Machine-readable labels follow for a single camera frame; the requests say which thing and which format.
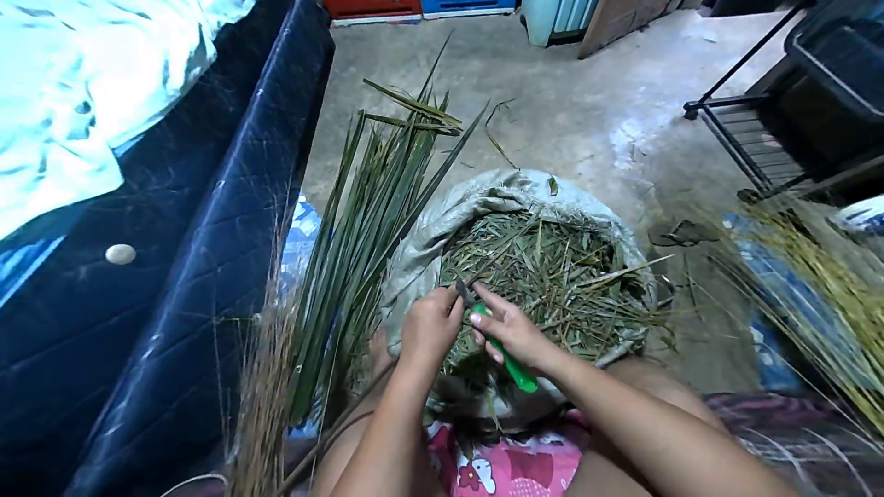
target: blue mattress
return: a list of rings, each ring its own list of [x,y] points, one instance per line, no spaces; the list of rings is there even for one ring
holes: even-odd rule
[[[313,0],[259,0],[217,48],[0,308],[4,494],[158,495],[236,410],[236,319],[260,309],[334,44]],[[134,262],[104,260],[116,243]]]

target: white bed sheet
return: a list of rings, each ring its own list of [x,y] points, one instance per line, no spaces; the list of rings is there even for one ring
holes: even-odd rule
[[[0,240],[119,187],[112,149],[159,121],[255,0],[0,0]]]

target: mattress button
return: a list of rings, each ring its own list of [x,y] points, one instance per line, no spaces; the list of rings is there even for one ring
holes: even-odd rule
[[[124,265],[135,260],[135,248],[132,245],[118,243],[104,251],[104,258],[111,264]]]

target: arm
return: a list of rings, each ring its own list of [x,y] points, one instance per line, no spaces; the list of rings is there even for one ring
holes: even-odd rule
[[[476,292],[495,318],[474,313],[473,326],[500,339],[507,352],[548,377],[661,495],[796,495],[724,433],[568,354],[516,306],[480,285]],[[502,360],[489,343],[485,348]]]
[[[461,328],[463,300],[436,288],[412,305],[402,350],[380,405],[331,495],[409,495],[422,451],[423,405]]]

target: blue crate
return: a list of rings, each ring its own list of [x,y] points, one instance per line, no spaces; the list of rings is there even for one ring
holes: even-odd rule
[[[508,14],[515,0],[421,0],[424,19]]]

